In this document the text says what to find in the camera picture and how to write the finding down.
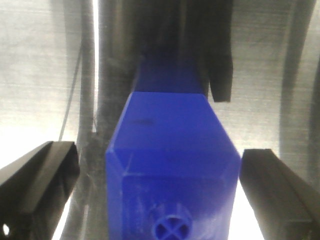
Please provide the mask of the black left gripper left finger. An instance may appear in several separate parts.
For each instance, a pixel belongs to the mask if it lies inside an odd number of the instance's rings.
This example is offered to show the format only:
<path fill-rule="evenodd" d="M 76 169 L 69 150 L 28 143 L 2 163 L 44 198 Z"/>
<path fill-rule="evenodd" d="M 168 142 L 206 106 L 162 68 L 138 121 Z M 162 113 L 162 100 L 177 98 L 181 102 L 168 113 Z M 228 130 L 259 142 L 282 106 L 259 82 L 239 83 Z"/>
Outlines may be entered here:
<path fill-rule="evenodd" d="M 80 175 L 73 141 L 47 141 L 0 170 L 0 238 L 50 240 Z"/>

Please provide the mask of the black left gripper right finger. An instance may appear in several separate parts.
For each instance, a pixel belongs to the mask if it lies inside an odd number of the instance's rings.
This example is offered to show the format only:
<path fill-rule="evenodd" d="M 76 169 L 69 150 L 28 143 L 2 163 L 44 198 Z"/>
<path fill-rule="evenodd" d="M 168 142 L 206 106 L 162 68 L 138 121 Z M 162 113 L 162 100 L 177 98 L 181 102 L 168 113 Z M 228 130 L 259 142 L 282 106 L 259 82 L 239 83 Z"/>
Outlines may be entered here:
<path fill-rule="evenodd" d="M 265 240 L 318 240 L 320 193 L 270 149 L 246 149 L 240 183 Z"/>

